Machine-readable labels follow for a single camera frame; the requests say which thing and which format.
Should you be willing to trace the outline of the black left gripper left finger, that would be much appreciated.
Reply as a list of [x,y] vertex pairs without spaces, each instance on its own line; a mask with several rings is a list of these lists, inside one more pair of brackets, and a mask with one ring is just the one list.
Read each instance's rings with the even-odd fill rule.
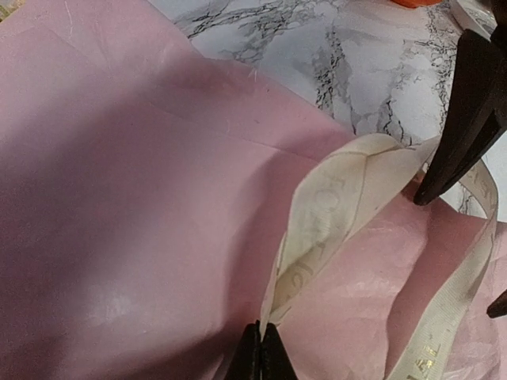
[[226,380],[261,379],[261,333],[260,323],[248,324],[234,351],[227,369]]

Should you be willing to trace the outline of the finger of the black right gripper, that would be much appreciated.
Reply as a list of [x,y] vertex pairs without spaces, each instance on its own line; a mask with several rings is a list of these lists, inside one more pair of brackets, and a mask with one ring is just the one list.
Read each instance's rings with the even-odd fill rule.
[[506,44],[499,28],[492,37],[467,29],[459,38],[447,119],[417,205],[449,190],[506,132]]
[[507,315],[507,291],[502,292],[487,308],[489,318],[494,319]]

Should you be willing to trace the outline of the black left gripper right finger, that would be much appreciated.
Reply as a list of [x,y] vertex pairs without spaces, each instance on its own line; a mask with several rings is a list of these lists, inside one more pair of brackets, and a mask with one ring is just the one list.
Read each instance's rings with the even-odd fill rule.
[[273,323],[266,325],[261,342],[261,378],[264,380],[297,380],[295,370]]

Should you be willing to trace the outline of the cream ribbon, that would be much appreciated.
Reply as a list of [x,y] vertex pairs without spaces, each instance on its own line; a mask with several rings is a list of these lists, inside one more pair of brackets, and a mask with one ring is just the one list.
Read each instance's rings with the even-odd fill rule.
[[[364,135],[335,150],[300,182],[292,197],[261,305],[260,333],[279,324],[294,298],[342,244],[369,223],[433,160],[438,139],[404,147],[389,135]],[[459,324],[479,289],[494,251],[497,185],[482,161],[461,180],[486,214],[460,266],[429,301],[390,373],[392,379],[439,379]]]

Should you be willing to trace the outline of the pink wrapping paper sheet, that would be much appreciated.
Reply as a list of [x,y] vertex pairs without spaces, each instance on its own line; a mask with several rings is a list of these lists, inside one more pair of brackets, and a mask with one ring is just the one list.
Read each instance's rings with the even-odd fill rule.
[[221,379],[292,194],[440,133],[458,29],[390,1],[28,1],[1,24],[1,376]]

